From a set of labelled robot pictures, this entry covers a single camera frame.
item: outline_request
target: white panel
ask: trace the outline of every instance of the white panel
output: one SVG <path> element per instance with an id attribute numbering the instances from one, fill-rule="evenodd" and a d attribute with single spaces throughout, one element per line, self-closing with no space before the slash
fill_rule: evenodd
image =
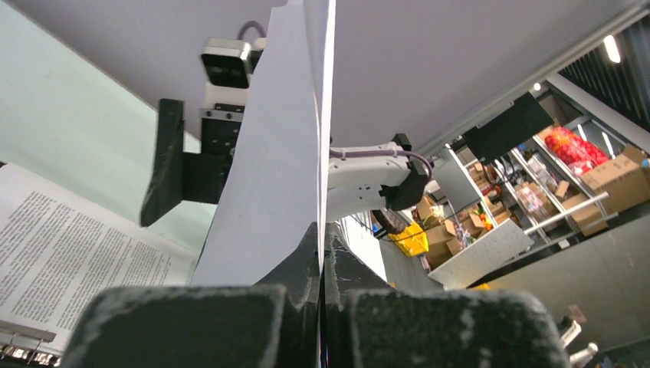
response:
<path id="1" fill-rule="evenodd" d="M 444 148 L 439 155 L 440 159 L 434 162 L 433 177 L 454 211 L 479 203 L 483 195 L 454 151 Z"/>
<path id="2" fill-rule="evenodd" d="M 0 161 L 137 222 L 156 111 L 4 2 L 0 50 Z M 185 146 L 199 142 L 187 135 Z M 214 210 L 182 203 L 151 229 L 200 251 Z"/>
<path id="3" fill-rule="evenodd" d="M 507 220 L 428 276 L 446 288 L 466 288 L 532 244 L 519 226 Z"/>

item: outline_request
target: book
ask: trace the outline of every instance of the book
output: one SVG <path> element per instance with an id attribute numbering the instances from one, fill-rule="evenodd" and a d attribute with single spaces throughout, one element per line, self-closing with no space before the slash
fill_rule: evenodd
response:
<path id="1" fill-rule="evenodd" d="M 95 295 L 188 284 L 198 257 L 20 166 L 0 167 L 0 346 L 60 356 Z"/>

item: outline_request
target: camera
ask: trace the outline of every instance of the camera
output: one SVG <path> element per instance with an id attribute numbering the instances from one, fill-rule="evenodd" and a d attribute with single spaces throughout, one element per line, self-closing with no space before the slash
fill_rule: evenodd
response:
<path id="1" fill-rule="evenodd" d="M 210 83 L 218 87 L 247 89 L 253 67 L 248 42 L 209 38 L 201 60 Z"/>

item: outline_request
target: white ceiling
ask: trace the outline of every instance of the white ceiling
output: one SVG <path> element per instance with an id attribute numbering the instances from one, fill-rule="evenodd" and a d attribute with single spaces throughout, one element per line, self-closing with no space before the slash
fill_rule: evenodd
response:
<path id="1" fill-rule="evenodd" d="M 198 134 L 205 39 L 234 38 L 251 19 L 266 25 L 286 0 L 10 2 L 148 103 L 185 100 L 188 130 Z M 639 2 L 338 1 L 333 145 L 401 132 L 417 148 L 449 136 L 507 92 L 525 92 L 518 84 Z"/>

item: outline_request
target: black monitor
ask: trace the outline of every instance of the black monitor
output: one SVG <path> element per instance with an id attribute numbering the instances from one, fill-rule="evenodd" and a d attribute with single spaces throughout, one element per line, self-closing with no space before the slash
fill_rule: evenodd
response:
<path id="1" fill-rule="evenodd" d="M 514 105 L 489 123 L 463 135 L 465 144 L 482 163 L 491 163 L 553 124 L 553 118 L 532 94 L 526 93 Z"/>

